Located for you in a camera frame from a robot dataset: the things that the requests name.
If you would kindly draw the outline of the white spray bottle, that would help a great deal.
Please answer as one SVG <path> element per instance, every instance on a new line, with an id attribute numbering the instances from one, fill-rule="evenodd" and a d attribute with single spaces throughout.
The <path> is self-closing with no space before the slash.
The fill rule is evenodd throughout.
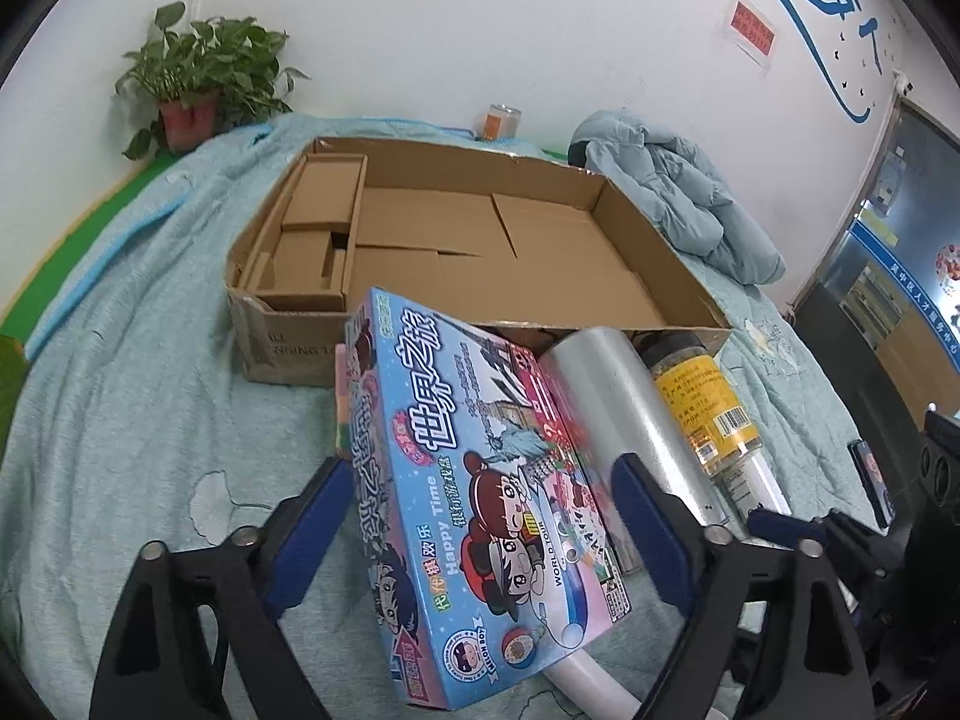
<path id="1" fill-rule="evenodd" d="M 793 513 L 761 449 L 732 460 L 713 481 L 742 523 L 747 523 L 748 516 L 760 509 L 781 515 Z"/>

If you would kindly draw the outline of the yellow label glass jar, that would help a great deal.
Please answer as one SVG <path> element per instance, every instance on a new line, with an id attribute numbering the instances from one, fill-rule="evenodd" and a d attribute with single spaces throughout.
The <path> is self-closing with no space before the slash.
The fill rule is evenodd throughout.
<path id="1" fill-rule="evenodd" d="M 640 356 L 709 476 L 761 447 L 758 427 L 698 335 L 652 333 Z"/>

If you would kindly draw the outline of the colourful cartoon game box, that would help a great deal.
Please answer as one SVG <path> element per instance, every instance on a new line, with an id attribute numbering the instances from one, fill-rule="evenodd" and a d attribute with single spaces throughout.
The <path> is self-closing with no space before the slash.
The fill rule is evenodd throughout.
<path id="1" fill-rule="evenodd" d="M 359 531 L 405 702 L 471 706 L 630 613 L 528 349 L 382 289 L 345 338 Z"/>

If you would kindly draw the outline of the silver metal tin can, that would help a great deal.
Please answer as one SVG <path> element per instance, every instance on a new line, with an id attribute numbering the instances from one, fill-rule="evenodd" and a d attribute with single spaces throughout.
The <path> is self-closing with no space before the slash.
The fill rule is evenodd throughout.
<path id="1" fill-rule="evenodd" d="M 664 493 L 678 497 L 701 525 L 727 522 L 718 491 L 622 330 L 571 333 L 545 351 L 539 364 L 625 574 L 638 572 L 643 560 L 613 500 L 613 465 L 620 455 L 637 455 Z"/>

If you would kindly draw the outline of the white handheld device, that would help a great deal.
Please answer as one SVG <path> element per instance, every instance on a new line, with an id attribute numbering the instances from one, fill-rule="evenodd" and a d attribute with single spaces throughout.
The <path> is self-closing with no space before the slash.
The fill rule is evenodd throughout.
<path id="1" fill-rule="evenodd" d="M 585 650 L 556 661 L 544 675 L 592 720 L 628 720 L 641 708 L 641 702 Z"/>

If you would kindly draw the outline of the pastel rubiks cube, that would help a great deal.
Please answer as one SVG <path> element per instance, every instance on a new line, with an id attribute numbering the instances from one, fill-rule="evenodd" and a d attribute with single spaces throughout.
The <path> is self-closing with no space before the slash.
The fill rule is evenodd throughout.
<path id="1" fill-rule="evenodd" d="M 335 347 L 335 455 L 342 460 L 352 458 L 347 346 L 343 343 Z"/>

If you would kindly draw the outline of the dark smartphone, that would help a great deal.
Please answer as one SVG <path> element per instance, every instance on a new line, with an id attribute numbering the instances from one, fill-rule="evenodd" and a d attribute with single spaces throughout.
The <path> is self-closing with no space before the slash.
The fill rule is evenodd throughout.
<path id="1" fill-rule="evenodd" d="M 889 488 L 880 471 L 874 452 L 864 439 L 853 440 L 848 444 L 848 452 L 853 459 L 854 468 L 861 478 L 862 488 L 871 503 L 877 525 L 882 530 L 892 525 L 895 520 L 895 507 L 889 495 Z"/>

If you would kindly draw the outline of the glass door with blue stripe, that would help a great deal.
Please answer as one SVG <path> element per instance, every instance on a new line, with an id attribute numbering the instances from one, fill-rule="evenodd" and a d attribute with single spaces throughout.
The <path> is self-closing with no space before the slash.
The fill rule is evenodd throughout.
<path id="1" fill-rule="evenodd" d="M 882 372 L 919 424 L 958 413 L 958 138 L 898 99 L 794 322 L 853 387 Z"/>

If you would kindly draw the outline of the light blue folded jacket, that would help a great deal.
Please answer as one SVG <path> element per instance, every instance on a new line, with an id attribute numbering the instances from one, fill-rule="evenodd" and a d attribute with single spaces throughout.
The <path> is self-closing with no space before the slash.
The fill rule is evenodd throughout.
<path id="1" fill-rule="evenodd" d="M 673 246 L 745 286 L 786 262 L 700 147 L 631 110 L 599 110 L 571 135 L 568 163 L 615 184 Z"/>

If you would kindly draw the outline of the large shallow cardboard box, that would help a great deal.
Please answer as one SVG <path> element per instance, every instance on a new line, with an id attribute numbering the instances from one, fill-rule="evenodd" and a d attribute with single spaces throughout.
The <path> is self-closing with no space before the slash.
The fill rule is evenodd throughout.
<path id="1" fill-rule="evenodd" d="M 345 322 L 381 288 L 542 353 L 581 328 L 639 340 L 731 327 L 607 177 L 519 154 L 317 138 L 226 255 L 245 377 L 329 387 Z"/>

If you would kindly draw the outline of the potted green plant red pot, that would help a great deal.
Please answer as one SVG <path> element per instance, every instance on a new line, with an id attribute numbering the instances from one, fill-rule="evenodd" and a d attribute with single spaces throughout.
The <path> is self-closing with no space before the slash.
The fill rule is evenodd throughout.
<path id="1" fill-rule="evenodd" d="M 213 135 L 290 112 L 288 96 L 308 73 L 281 61 L 290 34 L 254 16 L 190 20 L 181 0 L 156 8 L 145 42 L 124 54 L 114 85 L 153 104 L 124 158 L 189 153 Z"/>

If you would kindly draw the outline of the red wall notice sign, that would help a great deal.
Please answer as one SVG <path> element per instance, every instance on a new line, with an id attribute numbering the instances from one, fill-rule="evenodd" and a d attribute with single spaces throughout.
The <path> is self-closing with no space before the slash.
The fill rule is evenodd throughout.
<path id="1" fill-rule="evenodd" d="M 773 65 L 777 40 L 776 26 L 750 0 L 721 0 L 709 37 L 716 54 L 739 57 L 763 78 Z"/>

